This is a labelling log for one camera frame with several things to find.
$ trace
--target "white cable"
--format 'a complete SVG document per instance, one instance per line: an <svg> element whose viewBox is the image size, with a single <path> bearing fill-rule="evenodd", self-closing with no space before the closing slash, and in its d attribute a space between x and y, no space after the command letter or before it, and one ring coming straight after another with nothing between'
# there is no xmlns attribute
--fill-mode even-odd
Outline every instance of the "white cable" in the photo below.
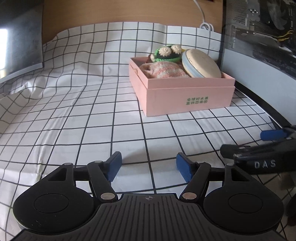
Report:
<svg viewBox="0 0 296 241"><path fill-rule="evenodd" d="M196 4L196 6L199 8L200 12L202 13L202 24L200 25L201 29L206 29L209 31L214 31L214 26L210 23L206 23L205 21L205 13L203 12L202 8L200 7L200 4L196 1L193 0Z"/></svg>

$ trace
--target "round black mount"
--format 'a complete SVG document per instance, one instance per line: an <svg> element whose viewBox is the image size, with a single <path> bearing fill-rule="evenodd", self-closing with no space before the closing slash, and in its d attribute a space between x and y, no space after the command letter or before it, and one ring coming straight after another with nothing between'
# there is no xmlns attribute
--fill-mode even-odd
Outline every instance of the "round black mount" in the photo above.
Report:
<svg viewBox="0 0 296 241"><path fill-rule="evenodd" d="M84 224L94 212L92 197L74 186L73 165L62 165L22 193L13 214L26 229L58 234Z"/></svg>
<svg viewBox="0 0 296 241"><path fill-rule="evenodd" d="M205 197L203 207L212 222L241 234L276 229L284 213L281 199L237 166L225 166L224 185Z"/></svg>

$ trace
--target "black gripper base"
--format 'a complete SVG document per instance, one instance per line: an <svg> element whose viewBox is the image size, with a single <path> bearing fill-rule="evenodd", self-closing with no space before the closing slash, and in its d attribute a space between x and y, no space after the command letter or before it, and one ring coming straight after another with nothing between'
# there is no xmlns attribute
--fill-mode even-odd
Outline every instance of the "black gripper base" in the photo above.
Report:
<svg viewBox="0 0 296 241"><path fill-rule="evenodd" d="M13 241L283 241L274 231L258 235L234 234L210 223L199 206L174 194L123 194L102 204L84 226L57 235L28 230Z"/></svg>

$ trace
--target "grid-patterned sheet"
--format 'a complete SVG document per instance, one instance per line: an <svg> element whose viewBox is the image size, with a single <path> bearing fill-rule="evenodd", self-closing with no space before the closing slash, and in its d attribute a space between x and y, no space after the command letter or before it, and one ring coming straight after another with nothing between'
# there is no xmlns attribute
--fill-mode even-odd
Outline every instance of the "grid-patterned sheet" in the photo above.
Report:
<svg viewBox="0 0 296 241"><path fill-rule="evenodd" d="M76 167L123 155L112 183L123 192L177 195L186 183L176 169L183 152L194 161L223 167L223 143L257 145L268 115L236 91L228 108L145 117L128 79L130 57L164 44L199 48L217 59L221 35L198 28L153 23L104 23L72 28L44 45L44 69L4 83L0 91L0 240L19 231L14 200L59 165ZM256 178L287 203L279 175ZM85 182L77 187L88 192ZM221 186L210 183L209 191ZM287 218L278 228L295 240Z"/></svg>

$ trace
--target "pink box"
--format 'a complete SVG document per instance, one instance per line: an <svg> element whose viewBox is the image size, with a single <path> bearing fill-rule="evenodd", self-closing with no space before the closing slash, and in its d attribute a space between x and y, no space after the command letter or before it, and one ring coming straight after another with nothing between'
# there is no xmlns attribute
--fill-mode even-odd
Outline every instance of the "pink box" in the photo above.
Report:
<svg viewBox="0 0 296 241"><path fill-rule="evenodd" d="M235 79L222 78L148 79L139 66L147 57L131 58L130 82L146 116L175 114L230 106Z"/></svg>

